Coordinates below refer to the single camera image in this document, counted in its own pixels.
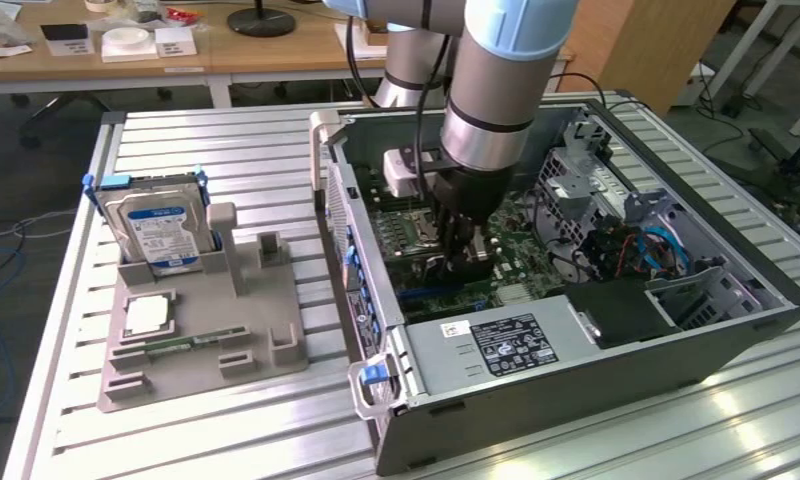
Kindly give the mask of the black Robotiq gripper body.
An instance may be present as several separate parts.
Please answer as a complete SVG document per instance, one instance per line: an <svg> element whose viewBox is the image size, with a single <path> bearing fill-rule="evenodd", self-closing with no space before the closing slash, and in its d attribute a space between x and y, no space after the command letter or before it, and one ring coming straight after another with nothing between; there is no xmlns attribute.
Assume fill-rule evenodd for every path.
<svg viewBox="0 0 800 480"><path fill-rule="evenodd" d="M451 215L485 223L497 210L512 182L513 169L479 171L453 168L437 173L433 196Z"/></svg>

